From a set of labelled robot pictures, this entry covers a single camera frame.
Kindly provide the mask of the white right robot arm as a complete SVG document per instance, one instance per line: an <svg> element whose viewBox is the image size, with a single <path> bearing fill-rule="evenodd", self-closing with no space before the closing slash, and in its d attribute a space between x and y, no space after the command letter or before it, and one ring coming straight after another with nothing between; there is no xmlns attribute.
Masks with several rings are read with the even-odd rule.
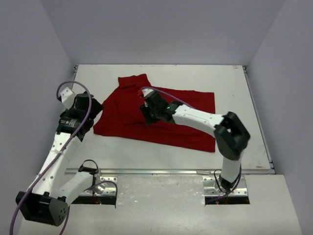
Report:
<svg viewBox="0 0 313 235"><path fill-rule="evenodd" d="M231 192L241 171L242 155L250 140L250 134L234 112L218 115L200 111L181 101L168 103L156 90L142 89L140 106L148 125L163 121L187 126L215 138L223 156L219 186L224 192Z"/></svg>

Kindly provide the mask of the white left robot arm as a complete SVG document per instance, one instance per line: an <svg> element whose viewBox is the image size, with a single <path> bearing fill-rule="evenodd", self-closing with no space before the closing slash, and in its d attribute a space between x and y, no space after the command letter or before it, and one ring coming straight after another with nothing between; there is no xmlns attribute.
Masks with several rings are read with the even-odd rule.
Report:
<svg viewBox="0 0 313 235"><path fill-rule="evenodd" d="M67 183L62 180L76 149L91 130L94 119L103 106L88 92L75 94L65 88L60 95L65 110L60 114L51 150L36 177L28 188L20 191L16 203L25 220L59 226L69 206L96 181L98 168L80 166Z"/></svg>

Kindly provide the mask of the red t shirt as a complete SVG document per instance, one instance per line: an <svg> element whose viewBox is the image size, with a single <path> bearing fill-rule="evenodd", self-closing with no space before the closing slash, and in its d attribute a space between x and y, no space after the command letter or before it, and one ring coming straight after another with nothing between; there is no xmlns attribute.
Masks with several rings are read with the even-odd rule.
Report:
<svg viewBox="0 0 313 235"><path fill-rule="evenodd" d="M96 135L215 152L215 139L202 131L163 121L146 125L139 109L143 99L138 95L140 88L151 86L146 74L119 77L118 83L102 104L104 110L93 127Z"/></svg>

